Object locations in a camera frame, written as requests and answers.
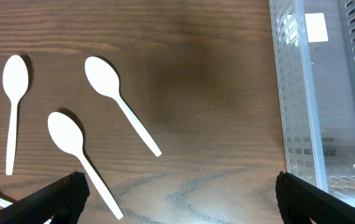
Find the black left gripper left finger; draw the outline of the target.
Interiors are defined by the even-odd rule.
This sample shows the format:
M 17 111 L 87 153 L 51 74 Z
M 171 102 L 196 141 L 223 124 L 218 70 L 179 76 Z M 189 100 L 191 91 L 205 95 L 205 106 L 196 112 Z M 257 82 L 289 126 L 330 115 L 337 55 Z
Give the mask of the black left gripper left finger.
M 73 172 L 0 210 L 0 224 L 77 223 L 90 190 L 84 173 Z

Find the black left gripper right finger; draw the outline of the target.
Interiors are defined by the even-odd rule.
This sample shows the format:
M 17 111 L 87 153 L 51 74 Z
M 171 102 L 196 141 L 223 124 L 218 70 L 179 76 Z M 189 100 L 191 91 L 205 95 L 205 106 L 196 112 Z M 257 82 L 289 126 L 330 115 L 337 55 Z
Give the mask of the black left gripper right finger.
M 284 224 L 355 224 L 355 208 L 287 172 L 275 186 Z

